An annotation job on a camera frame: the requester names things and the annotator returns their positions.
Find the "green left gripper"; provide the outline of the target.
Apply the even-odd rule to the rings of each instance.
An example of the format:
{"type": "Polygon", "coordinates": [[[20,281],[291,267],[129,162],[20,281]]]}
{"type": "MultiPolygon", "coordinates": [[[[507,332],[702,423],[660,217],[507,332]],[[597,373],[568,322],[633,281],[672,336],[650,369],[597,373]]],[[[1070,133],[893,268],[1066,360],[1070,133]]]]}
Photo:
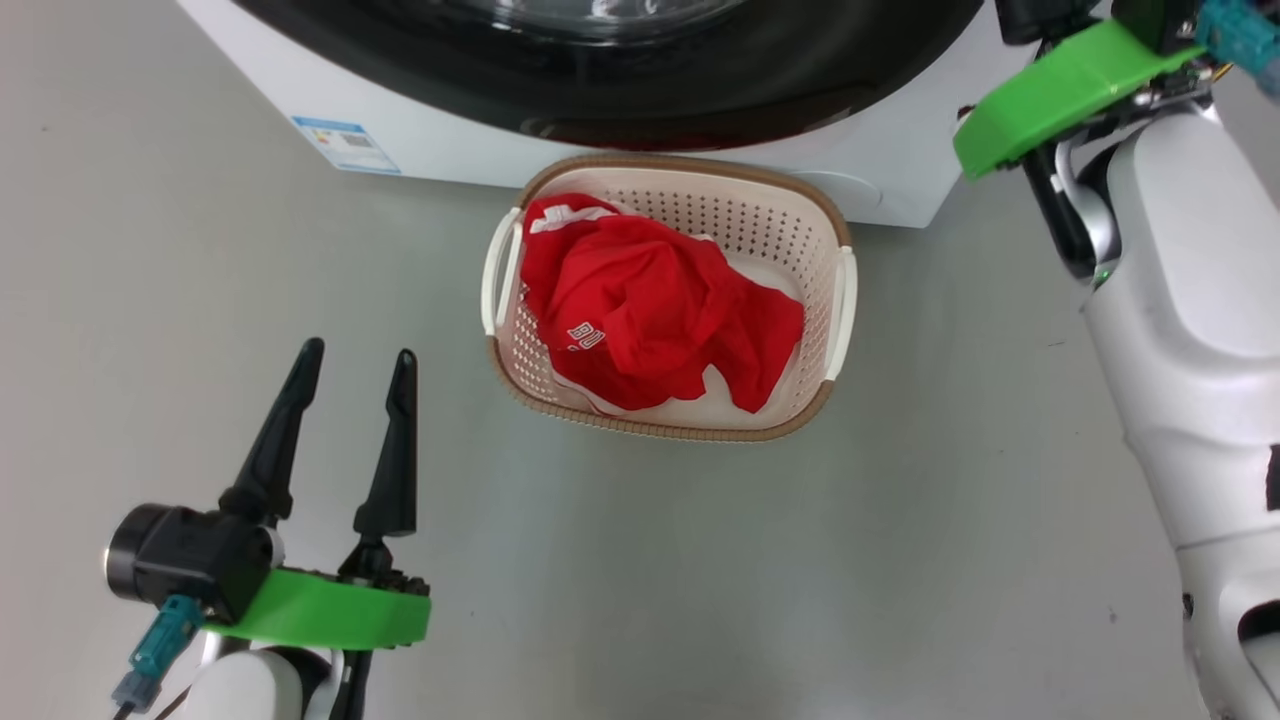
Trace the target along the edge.
{"type": "MultiPolygon", "coordinates": [[[[314,401],[325,343],[308,338],[283,383],[220,510],[274,527],[291,516],[291,478],[306,410],[314,401]]],[[[385,410],[388,427],[367,493],[355,514],[358,542],[340,565],[342,579],[385,579],[393,573],[388,538],[417,530],[419,361],[399,351],[385,410]]],[[[422,642],[433,610],[429,587],[412,578],[403,591],[356,585],[314,573],[274,569],[236,624],[206,623],[229,638],[289,647],[376,651],[422,642]]]]}

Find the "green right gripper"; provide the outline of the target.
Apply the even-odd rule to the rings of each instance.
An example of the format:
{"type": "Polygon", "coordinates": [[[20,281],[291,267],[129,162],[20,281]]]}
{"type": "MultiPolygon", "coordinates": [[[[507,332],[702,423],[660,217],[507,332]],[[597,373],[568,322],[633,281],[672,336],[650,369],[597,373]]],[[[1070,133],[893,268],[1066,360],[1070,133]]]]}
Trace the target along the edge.
{"type": "Polygon", "coordinates": [[[1115,19],[1065,38],[987,94],[954,136],[963,174],[978,179],[1076,128],[1204,54],[1190,44],[1161,55],[1115,19]]]}

